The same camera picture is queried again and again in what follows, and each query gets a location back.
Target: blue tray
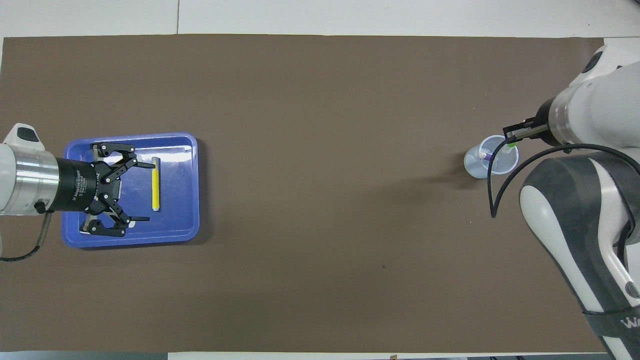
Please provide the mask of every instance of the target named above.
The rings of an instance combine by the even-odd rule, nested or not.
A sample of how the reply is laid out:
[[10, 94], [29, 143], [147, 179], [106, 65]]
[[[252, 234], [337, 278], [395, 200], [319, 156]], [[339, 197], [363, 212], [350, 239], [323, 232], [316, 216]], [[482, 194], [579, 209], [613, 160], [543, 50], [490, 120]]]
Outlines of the blue tray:
[[[73, 140], [65, 147], [64, 157], [93, 161], [93, 142], [128, 143], [145, 163], [160, 158], [160, 211], [151, 208], [151, 169], [130, 168], [122, 177], [119, 205], [129, 216], [150, 217], [148, 222], [136, 222], [122, 238], [80, 233], [85, 213], [62, 213], [62, 240], [71, 247], [100, 247], [164, 243], [192, 239], [200, 228], [198, 197], [198, 144], [189, 133], [166, 133]], [[110, 156], [112, 164], [119, 155]], [[113, 221], [99, 215], [106, 227]]]

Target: black cable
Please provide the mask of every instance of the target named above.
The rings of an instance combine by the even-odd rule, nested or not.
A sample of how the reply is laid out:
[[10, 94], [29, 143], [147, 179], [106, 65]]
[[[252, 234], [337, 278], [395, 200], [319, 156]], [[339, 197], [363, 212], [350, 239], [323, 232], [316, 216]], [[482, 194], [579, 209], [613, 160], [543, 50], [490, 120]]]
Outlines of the black cable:
[[31, 255], [35, 254], [38, 250], [40, 250], [40, 247], [44, 242], [44, 238], [45, 236], [47, 236], [47, 230], [49, 229], [49, 222], [51, 222], [51, 214], [52, 213], [46, 213], [44, 215], [44, 219], [42, 220], [42, 226], [40, 227], [40, 235], [38, 235], [38, 241], [36, 241], [36, 246], [33, 248], [33, 250], [29, 251], [27, 254], [18, 256], [17, 258], [0, 258], [0, 261], [10, 262], [10, 261], [24, 260], [30, 257]]
[[[512, 143], [515, 140], [516, 140], [515, 137], [504, 139], [504, 141], [501, 142], [500, 145], [498, 145], [498, 147], [495, 148], [493, 153], [497, 154], [503, 146], [505, 146], [508, 143]], [[509, 186], [509, 183], [511, 183], [513, 178], [516, 177], [516, 175], [518, 175], [518, 173], [520, 171], [522, 171], [522, 169], [524, 169], [527, 165], [531, 164], [533, 161], [536, 161], [536, 160], [542, 158], [543, 156], [547, 156], [549, 154], [553, 154], [554, 152], [558, 152], [558, 151], [566, 151], [566, 150], [573, 150], [573, 149], [597, 150], [597, 151], [606, 152], [606, 153], [611, 154], [613, 156], [617, 156], [620, 159], [624, 160], [624, 162], [629, 164], [632, 168], [634, 168], [634, 170], [640, 176], [640, 164], [636, 160], [633, 160], [629, 155], [625, 154], [624, 152], [618, 151], [616, 149], [612, 149], [612, 148], [607, 147], [607, 146], [595, 145], [595, 144], [591, 144], [591, 143], [569, 143], [569, 144], [566, 144], [566, 145], [560, 145], [560, 146], [557, 146], [557, 147], [553, 147], [551, 149], [547, 149], [545, 151], [541, 151], [541, 152], [535, 154], [534, 156], [531, 156], [529, 159], [527, 159], [522, 164], [520, 164], [518, 167], [516, 167], [516, 169], [514, 169], [514, 171], [512, 171], [512, 173], [510, 173], [509, 176], [507, 177], [507, 179], [504, 181], [504, 183], [500, 187], [500, 190], [498, 190], [498, 195], [496, 195], [495, 203], [494, 203], [492, 189], [491, 189], [491, 172], [492, 172], [491, 170], [492, 170], [492, 167], [493, 167], [493, 161], [496, 158], [496, 156], [493, 156], [491, 158], [491, 160], [489, 160], [489, 167], [488, 167], [488, 170], [487, 170], [487, 177], [486, 177], [486, 185], [487, 185], [487, 190], [488, 190], [488, 195], [489, 195], [489, 208], [490, 208], [490, 211], [491, 211], [491, 217], [495, 218], [496, 215], [498, 214], [498, 206], [500, 205], [500, 200], [502, 198], [502, 194], [504, 193], [504, 190], [507, 189], [507, 186]], [[631, 232], [633, 231], [633, 229], [635, 228], [635, 225], [636, 225], [635, 224], [635, 219], [630, 218], [630, 221], [632, 222], [632, 226], [631, 226], [628, 234], [631, 234]], [[622, 262], [623, 265], [625, 265], [625, 262], [624, 262], [625, 246], [624, 246], [624, 244], [625, 244], [625, 240], [626, 239], [627, 238], [625, 237], [624, 240], [621, 240], [621, 241], [618, 242], [619, 243], [618, 244], [618, 258], [620, 259], [620, 261]]]
[[627, 269], [627, 271], [629, 271], [629, 269], [627, 268], [627, 261], [625, 260], [625, 246], [626, 246], [627, 239], [629, 238], [629, 236], [631, 236], [631, 232], [632, 232], [631, 223], [627, 222], [625, 226], [622, 228], [622, 231], [620, 232], [620, 237], [618, 238], [618, 244], [616, 245], [616, 248], [618, 250], [617, 257], [622, 263], [622, 265], [625, 267], [625, 269]]

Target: clear plastic cup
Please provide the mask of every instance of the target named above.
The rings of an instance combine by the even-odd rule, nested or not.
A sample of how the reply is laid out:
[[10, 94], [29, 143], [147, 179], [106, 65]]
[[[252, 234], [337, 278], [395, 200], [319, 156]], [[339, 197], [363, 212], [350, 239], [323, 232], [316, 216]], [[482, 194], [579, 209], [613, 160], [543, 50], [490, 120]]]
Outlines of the clear plastic cup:
[[505, 145], [497, 155], [493, 153], [502, 141], [504, 141], [504, 136], [491, 135], [467, 151], [465, 154], [465, 169], [469, 175], [478, 179], [486, 179], [489, 160], [492, 156], [495, 156], [491, 171], [494, 175], [507, 174], [516, 167], [520, 156], [517, 147], [509, 149], [508, 145]]

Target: brown surface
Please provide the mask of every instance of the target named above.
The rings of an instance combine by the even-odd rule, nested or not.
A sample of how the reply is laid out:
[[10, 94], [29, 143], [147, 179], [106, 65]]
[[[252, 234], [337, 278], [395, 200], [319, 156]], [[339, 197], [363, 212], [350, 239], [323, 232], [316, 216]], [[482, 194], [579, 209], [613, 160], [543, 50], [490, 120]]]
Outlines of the brown surface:
[[[56, 214], [0, 264], [0, 350], [601, 351], [508, 191], [463, 153], [530, 117], [601, 40], [8, 38], [0, 133], [189, 131], [202, 226], [79, 250]], [[521, 157], [545, 146], [527, 142]], [[3, 217], [5, 256], [39, 218]]]

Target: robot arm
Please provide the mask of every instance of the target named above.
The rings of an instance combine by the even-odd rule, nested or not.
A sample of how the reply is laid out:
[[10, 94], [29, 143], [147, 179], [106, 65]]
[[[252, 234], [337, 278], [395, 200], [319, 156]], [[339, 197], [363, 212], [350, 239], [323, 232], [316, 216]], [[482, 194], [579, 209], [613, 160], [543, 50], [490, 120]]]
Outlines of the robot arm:
[[640, 184], [629, 168], [608, 154], [548, 159], [531, 172], [520, 192], [529, 227], [618, 360], [640, 359], [640, 293], [613, 252], [630, 220], [616, 184], [634, 190]]
[[[601, 47], [535, 117], [504, 128], [518, 141], [588, 143], [640, 161], [640, 60]], [[640, 359], [640, 291], [613, 247], [640, 240], [640, 176], [596, 152], [542, 161], [520, 191], [529, 227], [562, 271], [593, 331], [618, 360]]]

